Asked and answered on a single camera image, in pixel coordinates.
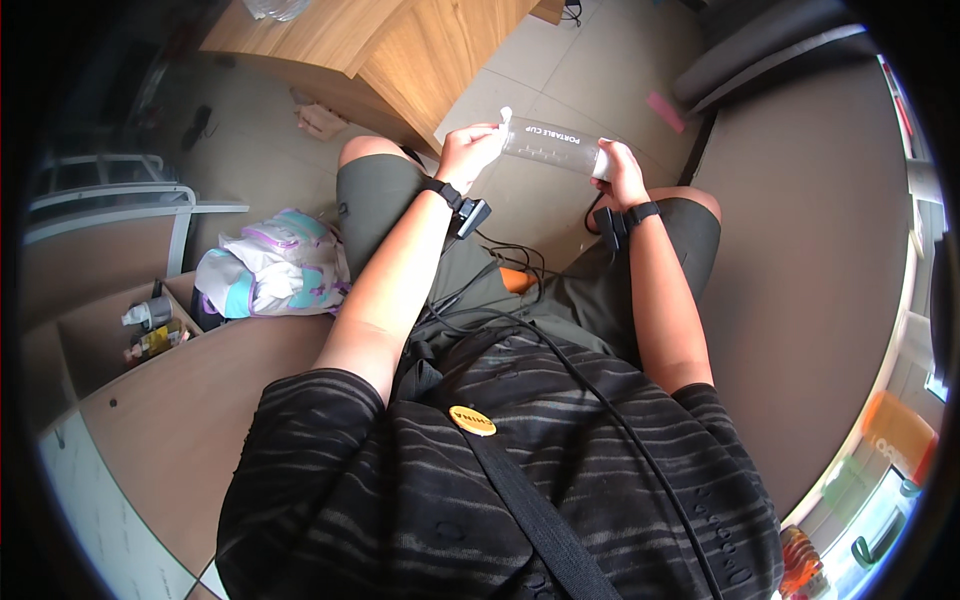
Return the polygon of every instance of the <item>white cap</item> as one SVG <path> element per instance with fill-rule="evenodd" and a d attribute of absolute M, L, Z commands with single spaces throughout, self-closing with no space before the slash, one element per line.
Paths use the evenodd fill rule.
<path fill-rule="evenodd" d="M 593 164 L 593 177 L 599 180 L 608 181 L 607 169 L 610 167 L 610 156 L 603 148 L 597 153 L 597 161 Z"/>

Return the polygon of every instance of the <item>black strap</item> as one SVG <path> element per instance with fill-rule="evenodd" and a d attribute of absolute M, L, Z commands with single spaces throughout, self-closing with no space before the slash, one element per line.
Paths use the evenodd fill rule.
<path fill-rule="evenodd" d="M 490 438 L 461 433 L 516 524 L 566 593 L 573 600 L 619 600 L 620 594 L 580 537 L 507 452 Z"/>

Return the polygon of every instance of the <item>black wrist band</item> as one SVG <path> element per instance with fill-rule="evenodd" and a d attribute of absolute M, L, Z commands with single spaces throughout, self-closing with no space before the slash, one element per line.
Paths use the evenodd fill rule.
<path fill-rule="evenodd" d="M 457 212 L 460 210 L 460 207 L 464 205 L 463 196 L 460 195 L 457 188 L 446 181 L 430 180 L 423 186 L 423 189 L 436 192 L 437 195 L 446 200 L 446 205 L 449 206 L 453 212 Z"/>
<path fill-rule="evenodd" d="M 659 214 L 660 207 L 657 206 L 655 202 L 645 202 L 627 208 L 627 211 L 624 213 L 624 218 L 627 222 L 627 232 L 630 232 L 631 229 L 640 224 L 640 221 L 643 221 L 647 217 Z"/>

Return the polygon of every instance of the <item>orange container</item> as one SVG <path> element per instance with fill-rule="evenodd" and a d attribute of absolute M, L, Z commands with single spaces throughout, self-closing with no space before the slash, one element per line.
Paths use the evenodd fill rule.
<path fill-rule="evenodd" d="M 500 267 L 500 276 L 503 277 L 503 286 L 507 288 L 508 292 L 514 294 L 522 294 L 529 290 L 534 283 L 537 283 L 537 278 L 529 273 L 503 267 Z"/>
<path fill-rule="evenodd" d="M 870 399 L 863 438 L 910 481 L 924 484 L 939 436 L 896 396 L 882 391 Z"/>

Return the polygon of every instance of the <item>wooden desk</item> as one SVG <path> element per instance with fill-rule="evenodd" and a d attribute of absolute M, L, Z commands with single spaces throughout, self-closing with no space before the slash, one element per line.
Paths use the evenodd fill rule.
<path fill-rule="evenodd" d="M 434 131 L 538 0 L 312 0 L 254 20 L 233 0 L 201 50 L 273 73 L 349 121 L 434 158 Z"/>

